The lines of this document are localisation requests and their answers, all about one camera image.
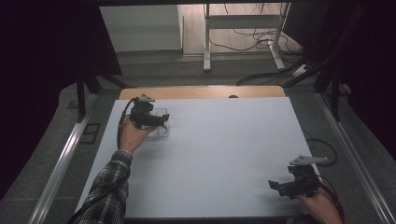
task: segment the black cable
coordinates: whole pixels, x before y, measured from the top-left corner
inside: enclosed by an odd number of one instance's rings
[[[290,72],[285,73],[285,74],[281,75],[281,76],[278,77],[278,78],[275,78],[275,79],[277,79],[277,81],[275,82],[275,85],[282,86],[281,84],[279,84],[279,81],[281,81],[281,80],[282,80],[283,78],[285,78],[285,77],[291,76],[291,75],[299,68],[300,65],[304,64],[304,63],[307,61],[307,58],[304,58],[304,57],[303,57],[303,58],[301,58],[300,60],[297,61],[296,63],[294,63],[294,64],[291,66],[293,69],[290,70]]]
[[[130,175],[130,172],[123,179],[121,179],[119,182],[116,182],[116,183],[110,182],[110,183],[104,184],[104,186],[109,185],[109,189],[106,190],[105,192],[101,193],[100,195],[96,196],[95,198],[90,200],[88,203],[84,204],[80,209],[78,209],[78,211],[72,217],[70,217],[67,224],[73,224],[82,214],[84,214],[85,211],[87,211],[88,208],[93,206],[95,203],[99,202],[101,199],[103,199],[105,196],[107,196],[107,194],[111,193],[115,188],[119,187],[122,183],[127,181],[129,175]]]
[[[297,62],[289,61],[289,59],[286,59],[286,58],[285,58],[285,55],[289,55],[289,54],[282,54],[282,53],[280,53],[279,55],[280,55],[280,57],[282,58],[282,61],[284,61],[284,62],[287,62],[287,63],[297,63]]]
[[[256,3],[256,6],[253,8],[253,10],[251,10],[250,11],[250,14],[249,15],[251,15],[252,13],[253,13],[253,11],[257,8],[257,3]],[[244,34],[244,33],[239,33],[239,32],[236,32],[235,31],[235,29],[233,29],[233,31],[236,33],[236,34],[238,34],[238,35],[253,35],[253,38],[254,38],[254,35],[256,34],[256,31],[257,31],[257,29],[254,29],[254,32],[253,32],[253,34]]]
[[[328,146],[328,147],[332,150],[332,154],[334,155],[333,161],[330,162],[330,163],[318,163],[318,164],[317,164],[318,166],[331,166],[331,165],[333,165],[333,164],[335,164],[335,163],[337,162],[337,160],[338,160],[337,151],[335,150],[334,147],[332,147],[332,145],[330,145],[330,144],[327,143],[326,141],[323,141],[323,140],[317,139],[317,138],[307,138],[307,139],[305,139],[305,141],[307,141],[307,142],[308,142],[308,141],[320,142],[320,143],[322,143],[322,144]]]
[[[328,178],[324,177],[323,175],[318,175],[318,177],[320,177],[320,178],[326,180],[326,182],[330,185],[330,187],[332,187],[332,192],[334,192],[334,195],[338,198],[337,191],[335,191],[335,187],[334,187],[334,185],[332,184],[332,182],[330,182],[330,180],[329,180]]]
[[[330,43],[333,42],[333,39],[335,38],[335,36],[342,31],[342,29],[345,27],[345,24],[347,23],[347,15],[348,13],[346,13],[344,15],[344,22],[340,22],[338,24],[337,27],[334,28],[334,30],[332,30],[332,33],[330,35],[327,36],[327,38],[319,45],[315,46],[313,49],[310,50],[310,52],[308,52],[307,54],[303,55],[304,57],[308,58],[311,55],[315,54],[315,51],[323,49],[323,48],[327,48],[329,47]],[[306,71],[302,76],[296,77],[293,80],[288,81],[287,83],[281,85],[282,87],[290,87],[293,86],[294,84],[300,82],[301,80],[310,77],[312,75],[314,75],[315,73],[317,73],[318,71],[320,71],[321,69],[323,69],[328,62],[330,61],[330,56],[326,59],[324,59],[322,62],[320,62],[319,64],[315,65],[314,67],[312,67],[310,70]]]
[[[128,104],[126,104],[124,110],[122,111],[121,118],[120,118],[120,121],[119,121],[119,127],[118,127],[118,130],[117,130],[117,149],[120,149],[120,137],[121,137],[121,132],[122,132],[122,124],[123,124],[123,121],[124,121],[125,115],[126,115],[126,110],[128,109],[128,107],[131,104],[131,102],[133,100],[135,100],[135,99],[136,98],[131,99],[128,102]]]
[[[117,148],[120,149],[120,136],[121,136],[121,132],[122,132],[122,124],[124,122],[125,116],[126,116],[126,112],[128,110],[129,105],[135,100],[136,98],[131,99],[125,106],[124,110],[122,111],[121,117],[120,117],[120,121],[119,121],[119,127],[118,127],[118,131],[117,131]],[[107,194],[109,194],[111,191],[113,191],[114,188],[118,187],[121,183],[125,182],[128,179],[129,173],[127,176],[125,176],[122,180],[120,180],[120,182],[118,183],[108,183],[108,184],[104,184],[105,185],[109,185],[109,189],[107,191],[105,191],[104,193],[96,196],[94,199],[92,199],[89,203],[86,203],[84,206],[82,206],[80,209],[78,209],[78,211],[69,219],[69,221],[67,222],[68,224],[72,224],[76,221],[76,219],[78,217],[80,217],[89,207],[91,207],[94,203],[97,203],[99,200],[101,200],[102,198],[104,198],[105,196],[107,196]]]
[[[287,49],[289,52],[291,52],[291,53],[293,53],[293,54],[302,54],[302,53],[297,53],[297,52],[295,52],[295,51],[292,51],[291,49],[289,49],[289,39],[288,39],[288,37],[287,37],[287,36],[285,36],[285,35],[282,35],[282,34],[281,34],[280,36],[282,36],[282,37],[286,38],[285,47],[286,47],[286,49]]]
[[[225,8],[225,12],[227,13],[227,15],[228,15],[228,9],[227,9],[227,5],[224,3],[224,8]]]
[[[256,44],[254,44],[252,47],[249,47],[249,48],[247,48],[247,49],[233,49],[233,48],[228,47],[228,46],[225,46],[225,45],[216,44],[216,43],[213,43],[213,41],[210,39],[210,37],[209,37],[209,41],[210,41],[210,43],[211,43],[212,45],[217,46],[217,47],[222,47],[222,48],[226,48],[226,49],[232,49],[232,50],[236,50],[236,51],[247,51],[247,50],[256,48],[257,45],[258,45],[260,42],[263,42],[263,41],[265,41],[265,40],[258,41],[258,42],[257,42]]]
[[[260,86],[260,85],[262,85],[262,84],[264,84],[264,83],[269,83],[269,82],[274,81],[274,80],[276,80],[276,79],[277,79],[277,81],[276,81],[274,84],[277,85],[277,82],[280,81],[282,78],[284,78],[284,77],[287,76],[287,75],[288,75],[288,74],[283,74],[283,75],[281,75],[280,77],[275,77],[275,78],[273,78],[273,79],[266,80],[266,81],[261,82],[261,83],[259,83],[259,84],[257,84],[257,85]]]
[[[233,29],[233,31],[234,31],[236,34],[238,34],[238,35],[265,35],[265,34],[266,34],[265,32],[256,33],[256,30],[257,30],[257,29],[255,29],[254,32],[251,33],[251,34],[245,34],[245,33],[239,33],[239,32],[237,32],[237,31],[235,31],[235,29]]]
[[[309,138],[314,138],[313,136],[312,136],[312,134],[311,133],[309,133],[307,130],[305,130],[304,128],[301,128],[301,130],[303,130],[303,132],[305,132],[306,134],[308,134],[309,136]]]
[[[311,177],[309,175],[306,175],[306,174],[303,174],[303,173],[300,173],[300,172],[291,172],[291,173],[292,174],[297,174],[297,175],[302,175],[302,176],[310,179],[311,181],[315,182],[320,188],[324,189],[324,191],[326,191],[326,193],[328,193],[329,196],[332,198],[332,201],[333,201],[333,203],[335,205],[335,208],[338,211],[338,214],[340,215],[340,218],[341,218],[342,222],[345,223],[344,209],[343,209],[343,206],[340,204],[340,202],[338,200],[338,197],[337,197],[335,192],[332,192],[332,190],[329,189],[326,185],[324,185],[323,183],[321,183],[320,181],[316,180],[315,178],[313,178],[313,177]]]
[[[267,8],[268,8],[268,12],[269,12],[270,14],[272,14],[272,13],[271,13],[271,8],[270,8],[270,4],[267,5]]]
[[[290,71],[294,72],[293,71],[294,69],[297,70],[298,66],[303,64],[306,60],[307,59],[305,57],[303,57],[297,63],[293,64],[292,66],[290,66],[289,68],[283,70],[282,72],[278,72],[278,73],[260,73],[260,74],[244,77],[244,78],[238,80],[235,85],[236,86],[241,86],[246,81],[249,81],[249,80],[255,79],[255,78],[260,78],[260,77],[269,77],[269,76],[274,76],[274,75],[281,75],[281,76],[288,75]]]

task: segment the black curtain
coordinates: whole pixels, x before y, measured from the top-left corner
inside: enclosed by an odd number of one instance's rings
[[[350,105],[396,160],[395,10],[395,1],[371,1],[340,63]]]
[[[9,0],[0,8],[1,199],[50,124],[60,91],[76,82],[76,73],[120,75],[120,67],[99,7]]]

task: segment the human hand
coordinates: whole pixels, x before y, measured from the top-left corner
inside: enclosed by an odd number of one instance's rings
[[[122,131],[120,136],[120,149],[134,153],[145,141],[146,137],[157,127],[148,127],[146,129],[138,129],[126,116],[122,123]]]
[[[309,214],[321,224],[342,224],[343,221],[335,208],[330,195],[319,188],[312,197],[296,196],[302,202]]]

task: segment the plaid sleeve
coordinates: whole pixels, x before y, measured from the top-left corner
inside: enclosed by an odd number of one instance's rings
[[[117,150],[111,157],[111,161],[103,168],[93,181],[90,194],[84,205],[96,196],[106,192],[109,187],[129,177],[132,154],[127,151]],[[79,224],[110,224],[122,223],[125,215],[125,201],[128,197],[128,181],[124,181],[119,187],[112,190],[103,199],[94,203],[81,215]]]

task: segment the white table surface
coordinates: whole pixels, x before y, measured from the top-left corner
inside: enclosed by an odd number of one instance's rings
[[[78,209],[117,149],[127,101],[115,102]],[[288,97],[157,100],[170,135],[134,153],[126,218],[280,217],[306,213],[268,180],[293,181],[289,161],[311,153]]]

